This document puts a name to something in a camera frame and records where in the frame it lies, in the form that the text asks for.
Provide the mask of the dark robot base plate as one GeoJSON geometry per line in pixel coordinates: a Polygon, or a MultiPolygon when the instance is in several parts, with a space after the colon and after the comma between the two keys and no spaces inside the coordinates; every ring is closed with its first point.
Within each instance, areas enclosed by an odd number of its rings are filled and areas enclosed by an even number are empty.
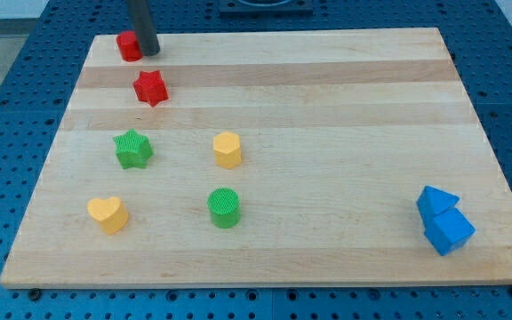
{"type": "Polygon", "coordinates": [[[314,10],[313,0],[218,0],[217,4],[221,17],[250,14],[308,14],[314,10]]]}

